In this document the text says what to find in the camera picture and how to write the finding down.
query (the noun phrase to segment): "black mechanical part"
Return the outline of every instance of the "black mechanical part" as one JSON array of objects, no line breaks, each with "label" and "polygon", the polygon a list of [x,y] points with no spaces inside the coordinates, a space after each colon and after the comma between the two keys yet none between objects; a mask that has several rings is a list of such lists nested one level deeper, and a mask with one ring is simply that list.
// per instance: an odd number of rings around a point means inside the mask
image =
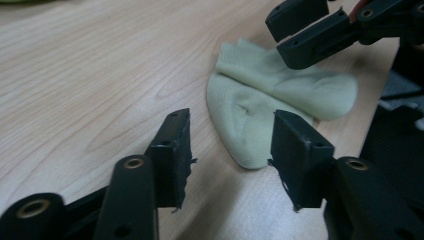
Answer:
[{"label": "black mechanical part", "polygon": [[0,218],[0,240],[158,239],[156,208],[181,208],[193,162],[182,109],[166,117],[145,155],[116,164],[109,186],[66,206],[52,193],[13,204]]},{"label": "black mechanical part", "polygon": [[[282,39],[280,36],[299,32],[277,47],[286,65],[292,69],[307,68],[356,41],[370,45],[381,38],[400,37],[402,44],[424,43],[424,1],[374,0],[357,13],[356,22],[351,23],[340,9],[303,31],[304,24],[296,24],[296,19],[309,19],[308,11],[315,9],[302,9],[301,3],[300,0],[297,4],[291,3],[300,7],[291,8],[287,14],[277,15],[274,9],[266,20],[276,42]],[[272,19],[273,24],[268,24],[268,19]]]},{"label": "black mechanical part", "polygon": [[38,193],[13,204],[0,221],[0,239],[60,239],[65,227],[62,197]]},{"label": "black mechanical part", "polygon": [[275,112],[270,163],[278,170],[294,208],[320,208],[334,146],[298,115]]},{"label": "black mechanical part", "polygon": [[94,239],[158,239],[154,185],[149,157],[134,155],[117,162]]},{"label": "black mechanical part", "polygon": [[169,114],[145,155],[153,161],[157,207],[181,208],[193,163],[190,148],[190,112]]},{"label": "black mechanical part", "polygon": [[[272,164],[295,210],[320,207],[319,197],[325,198],[324,219],[331,240],[424,239],[420,209],[399,194],[396,184],[390,183],[378,166],[354,157],[335,160],[333,146],[296,116],[276,112],[271,146]],[[314,142],[324,143],[323,154],[314,153],[320,150],[312,147]],[[314,204],[299,205],[311,199]]]},{"label": "black mechanical part", "polygon": [[424,239],[423,223],[371,162],[338,159],[333,182],[353,226],[345,239]]},{"label": "black mechanical part", "polygon": [[423,117],[423,112],[408,106],[378,108],[361,158],[374,163],[402,199],[424,213],[424,191],[417,191],[424,186],[424,132],[415,125]]},{"label": "black mechanical part", "polygon": [[359,33],[352,29],[349,17],[339,10],[277,49],[289,68],[304,69],[356,42]]},{"label": "black mechanical part", "polygon": [[327,0],[287,0],[269,13],[265,23],[279,42],[327,14]]}]

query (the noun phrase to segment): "wood grain surface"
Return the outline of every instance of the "wood grain surface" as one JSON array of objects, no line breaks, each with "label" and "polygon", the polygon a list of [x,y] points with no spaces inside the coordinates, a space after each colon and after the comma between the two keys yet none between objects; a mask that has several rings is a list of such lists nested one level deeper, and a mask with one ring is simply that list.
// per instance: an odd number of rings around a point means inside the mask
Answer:
[{"label": "wood grain surface", "polygon": [[[322,209],[292,211],[272,167],[240,168],[206,106],[223,42],[276,46],[264,21],[278,0],[62,0],[0,5],[0,212],[33,193],[66,203],[108,184],[119,159],[141,154],[165,116],[191,109],[199,162],[183,209],[159,210],[160,238],[326,239]],[[332,2],[352,9],[355,1]],[[396,40],[354,44],[320,67],[353,74],[351,113],[317,129],[357,156]]]}]

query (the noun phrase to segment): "light green cloth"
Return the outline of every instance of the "light green cloth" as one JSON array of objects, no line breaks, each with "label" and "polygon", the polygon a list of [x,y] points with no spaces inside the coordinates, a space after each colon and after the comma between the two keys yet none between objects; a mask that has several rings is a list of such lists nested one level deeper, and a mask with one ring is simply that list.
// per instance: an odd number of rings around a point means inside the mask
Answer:
[{"label": "light green cloth", "polygon": [[347,74],[316,67],[288,69],[277,50],[240,40],[223,44],[208,82],[207,103],[215,127],[234,160],[257,169],[271,158],[276,109],[332,120],[352,108],[356,81]]}]

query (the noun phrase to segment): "light wood tabletop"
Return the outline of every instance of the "light wood tabletop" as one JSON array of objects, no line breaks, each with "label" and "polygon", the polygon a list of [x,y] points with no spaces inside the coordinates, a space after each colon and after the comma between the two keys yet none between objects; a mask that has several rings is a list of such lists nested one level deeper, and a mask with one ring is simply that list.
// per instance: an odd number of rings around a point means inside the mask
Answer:
[{"label": "light wood tabletop", "polygon": [[[206,105],[223,42],[266,48],[279,0],[62,0],[0,5],[0,212],[33,193],[66,203],[142,154],[167,114],[191,111],[198,158],[183,208],[159,209],[160,239],[326,239],[322,209],[292,210],[277,171],[248,171],[228,154]],[[331,2],[346,11],[354,0]],[[324,60],[353,74],[358,99],[316,128],[336,157],[358,156],[397,50],[384,39]]]}]

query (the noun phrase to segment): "black plastic bracket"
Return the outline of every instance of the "black plastic bracket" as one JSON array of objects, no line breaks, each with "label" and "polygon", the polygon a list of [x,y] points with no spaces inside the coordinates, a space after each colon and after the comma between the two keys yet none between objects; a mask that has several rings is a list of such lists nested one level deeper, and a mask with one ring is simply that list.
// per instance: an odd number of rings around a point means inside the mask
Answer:
[{"label": "black plastic bracket", "polygon": [[121,159],[110,185],[68,205],[40,193],[0,218],[0,240],[158,239],[158,207],[181,208],[193,163],[190,112],[169,114],[144,155]]},{"label": "black plastic bracket", "polygon": [[292,36],[277,47],[289,68],[307,68],[356,41],[370,45],[400,37],[407,44],[424,43],[424,1],[373,0],[356,14],[356,22],[340,9],[304,29],[327,14],[321,0],[286,1],[270,12],[265,22],[275,41]]},{"label": "black plastic bracket", "polygon": [[296,211],[319,208],[325,198],[329,239],[424,239],[423,220],[376,166],[333,153],[301,117],[277,110],[271,163]]}]

